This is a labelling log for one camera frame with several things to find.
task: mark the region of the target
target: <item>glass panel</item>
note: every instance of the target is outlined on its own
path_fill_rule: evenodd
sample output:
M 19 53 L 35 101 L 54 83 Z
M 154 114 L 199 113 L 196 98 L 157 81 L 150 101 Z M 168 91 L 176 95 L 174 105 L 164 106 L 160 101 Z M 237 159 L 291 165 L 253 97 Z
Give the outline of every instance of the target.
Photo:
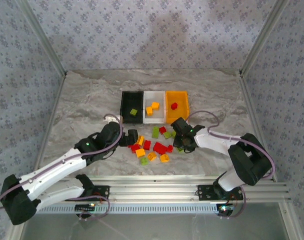
M 247 205 L 237 218 L 194 214 L 111 214 L 79 221 L 72 214 L 39 214 L 21 240 L 286 240 L 278 204 Z

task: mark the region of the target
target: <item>red block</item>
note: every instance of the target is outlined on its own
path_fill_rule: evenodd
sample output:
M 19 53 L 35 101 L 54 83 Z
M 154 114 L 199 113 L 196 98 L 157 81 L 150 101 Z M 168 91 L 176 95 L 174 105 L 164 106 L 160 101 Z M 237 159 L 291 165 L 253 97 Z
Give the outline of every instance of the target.
M 140 149 L 140 146 L 138 144 L 134 144 L 131 146 L 132 153 L 135 153 L 135 151 L 138 149 Z
M 173 103 L 173 104 L 171 105 L 171 109 L 172 109 L 172 110 L 177 109 L 177 103 L 176 103 L 176 102 L 175 102 L 175 103 Z
M 156 142 L 154 147 L 153 147 L 153 151 L 158 153 L 159 148 L 161 147 L 162 144 L 160 144 L 159 142 Z
M 172 145 L 169 145 L 169 146 L 168 146 L 167 152 L 168 152 L 168 153 L 172 153 L 172 152 L 173 152 L 173 146 L 172 146 Z
M 165 154 L 167 151 L 167 146 L 161 145 L 160 149 L 158 150 L 158 154 Z
M 165 128 L 164 126 L 163 126 L 163 127 L 160 127 L 159 131 L 160 131 L 161 134 L 167 132 L 167 131 L 166 131 L 166 128 Z
M 158 154 L 163 155 L 163 154 L 166 153 L 167 147 L 160 144 L 159 142 L 156 142 L 155 145 L 154 145 L 153 151 L 157 152 Z
M 144 145 L 143 145 L 143 149 L 149 150 L 150 147 L 151 147 L 151 141 L 145 140 Z

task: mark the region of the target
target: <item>orange bin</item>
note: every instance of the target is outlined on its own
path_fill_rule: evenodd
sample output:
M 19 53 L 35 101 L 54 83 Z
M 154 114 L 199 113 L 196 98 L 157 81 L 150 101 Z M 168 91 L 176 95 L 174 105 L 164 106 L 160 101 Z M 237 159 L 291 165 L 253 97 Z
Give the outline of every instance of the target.
M 186 119 L 190 114 L 187 91 L 166 91 L 166 123 L 172 124 L 179 117 Z M 177 109 L 172 110 L 171 105 L 177 103 Z

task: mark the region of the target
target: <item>green block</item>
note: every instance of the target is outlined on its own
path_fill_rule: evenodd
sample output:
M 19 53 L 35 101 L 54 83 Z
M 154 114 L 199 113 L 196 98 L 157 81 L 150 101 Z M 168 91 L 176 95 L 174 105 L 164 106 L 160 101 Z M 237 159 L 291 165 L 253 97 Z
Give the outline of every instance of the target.
M 130 111 L 130 115 L 135 117 L 136 114 L 137 114 L 137 110 L 132 108 L 132 110 Z
M 171 132 L 171 137 L 175 138 L 175 136 L 176 136 L 176 131 Z
M 152 138 L 158 139 L 159 128 L 157 126 L 153 127 Z
M 178 150 L 178 152 L 179 152 L 180 154 L 184 152 L 184 149 L 183 149 L 183 148 L 177 147 L 176 149 Z
M 171 137 L 171 134 L 168 131 L 163 133 L 163 135 L 164 135 L 165 139 L 169 139 Z
M 148 159 L 147 159 L 147 157 L 143 157 L 143 158 L 141 158 L 141 165 L 142 166 L 145 166 L 145 165 L 147 165 L 148 164 Z

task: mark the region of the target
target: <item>metal frame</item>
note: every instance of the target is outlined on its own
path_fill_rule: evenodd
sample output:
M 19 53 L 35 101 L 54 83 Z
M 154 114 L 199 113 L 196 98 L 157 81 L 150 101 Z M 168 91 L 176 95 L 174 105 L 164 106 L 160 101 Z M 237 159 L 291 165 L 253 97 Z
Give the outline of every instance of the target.
M 44 48 L 47 56 L 49 57 L 50 61 L 52 62 L 54 68 L 61 76 L 65 75 L 65 70 L 61 61 L 59 60 L 55 50 L 53 49 L 49 39 L 47 38 L 42 26 L 37 20 L 37 17 L 34 14 L 33 9 L 31 8 L 30 4 L 27 0 L 16 0 L 18 6 L 21 8 L 26 20 L 31 25 L 34 33 L 36 34 L 38 40 L 40 41 L 41 45 Z
M 263 133 L 258 124 L 253 103 L 249 96 L 246 82 L 240 77 L 241 90 L 245 98 L 250 120 L 254 132 L 263 146 L 266 145 Z M 60 98 L 63 81 L 59 94 L 56 98 L 54 109 L 47 127 L 46 135 L 38 155 L 35 170 L 40 166 L 48 135 L 52 128 L 56 107 Z M 90 179 L 95 185 L 109 185 L 109 199 L 112 204 L 199 204 L 195 195 L 197 185 L 212 184 L 218 176 L 201 175 L 155 175 L 155 176 L 92 176 Z M 302 231 L 294 212 L 293 204 L 288 193 L 286 183 L 276 182 L 273 179 L 260 180 L 255 186 L 244 186 L 246 200 L 249 203 L 279 203 L 283 221 L 290 240 L 304 240 Z M 204 201 L 204 204 L 216 204 L 222 201 Z M 25 224 L 18 226 L 10 225 L 6 238 L 7 240 L 20 240 Z
M 267 17 L 264 26 L 262 27 L 260 33 L 258 34 L 255 43 L 253 44 L 249 54 L 246 56 L 246 59 L 244 60 L 244 63 L 241 67 L 243 76 L 246 76 L 248 74 L 248 71 L 251 69 L 258 54 L 261 52 L 268 36 L 274 29 L 274 26 L 277 24 L 278 19 L 280 18 L 288 2 L 289 0 L 275 1 L 275 4 Z

